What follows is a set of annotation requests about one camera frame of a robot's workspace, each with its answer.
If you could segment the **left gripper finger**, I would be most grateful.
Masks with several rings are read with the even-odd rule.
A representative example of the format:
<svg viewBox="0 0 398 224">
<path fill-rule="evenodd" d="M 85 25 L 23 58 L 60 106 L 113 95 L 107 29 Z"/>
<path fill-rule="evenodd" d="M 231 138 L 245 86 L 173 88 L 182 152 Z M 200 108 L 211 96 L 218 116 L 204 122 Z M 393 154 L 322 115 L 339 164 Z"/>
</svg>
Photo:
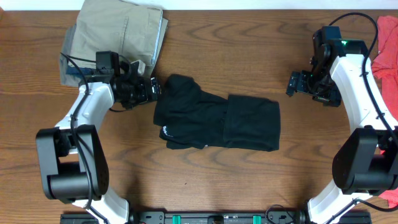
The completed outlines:
<svg viewBox="0 0 398 224">
<path fill-rule="evenodd" d="M 157 101 L 162 94 L 162 87 L 156 77 L 152 77 L 150 82 L 152 87 L 152 101 Z"/>
<path fill-rule="evenodd" d="M 292 74 L 289 78 L 289 82 L 287 84 L 287 89 L 286 89 L 286 94 L 288 96 L 293 96 L 294 93 L 297 92 L 297 82 L 298 82 L 299 76 L 300 76 L 299 72 L 292 72 Z"/>
</svg>

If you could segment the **black polo shirt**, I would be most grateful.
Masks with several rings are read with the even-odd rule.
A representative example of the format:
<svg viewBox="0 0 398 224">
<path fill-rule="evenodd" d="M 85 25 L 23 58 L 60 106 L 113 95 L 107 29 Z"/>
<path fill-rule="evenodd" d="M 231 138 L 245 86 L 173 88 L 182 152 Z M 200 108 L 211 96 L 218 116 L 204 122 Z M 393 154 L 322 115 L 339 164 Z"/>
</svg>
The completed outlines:
<svg viewBox="0 0 398 224">
<path fill-rule="evenodd" d="M 244 95 L 222 98 L 201 89 L 192 77 L 168 77 L 154 124 L 169 149 L 226 147 L 276 151 L 280 146 L 280 106 Z"/>
</svg>

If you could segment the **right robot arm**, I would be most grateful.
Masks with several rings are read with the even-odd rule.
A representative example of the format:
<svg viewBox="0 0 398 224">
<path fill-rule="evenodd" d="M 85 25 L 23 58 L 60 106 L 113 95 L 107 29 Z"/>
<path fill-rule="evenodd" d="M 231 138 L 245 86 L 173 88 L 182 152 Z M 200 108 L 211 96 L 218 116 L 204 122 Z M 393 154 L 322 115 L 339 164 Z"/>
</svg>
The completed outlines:
<svg viewBox="0 0 398 224">
<path fill-rule="evenodd" d="M 318 64 L 336 84 L 351 130 L 333 159 L 332 180 L 307 203 L 310 223 L 338 223 L 358 202 L 397 188 L 397 120 L 382 99 L 362 40 L 330 39 Z"/>
</svg>

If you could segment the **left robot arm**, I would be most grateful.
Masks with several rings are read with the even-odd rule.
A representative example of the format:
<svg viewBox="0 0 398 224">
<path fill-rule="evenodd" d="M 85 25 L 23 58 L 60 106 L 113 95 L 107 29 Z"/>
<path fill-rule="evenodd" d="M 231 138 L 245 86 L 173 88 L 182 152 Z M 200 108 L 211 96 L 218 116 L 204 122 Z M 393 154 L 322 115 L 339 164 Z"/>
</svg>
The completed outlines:
<svg viewBox="0 0 398 224">
<path fill-rule="evenodd" d="M 83 222 L 140 223 L 129 202 L 109 187 L 98 129 L 115 103 L 125 110 L 155 102 L 154 124 L 169 149 L 206 147 L 272 152 L 280 146 L 278 102 L 201 89 L 192 77 L 173 74 L 163 85 L 129 64 L 82 73 L 79 96 L 55 127 L 36 137 L 44 194 L 86 210 Z"/>
</svg>

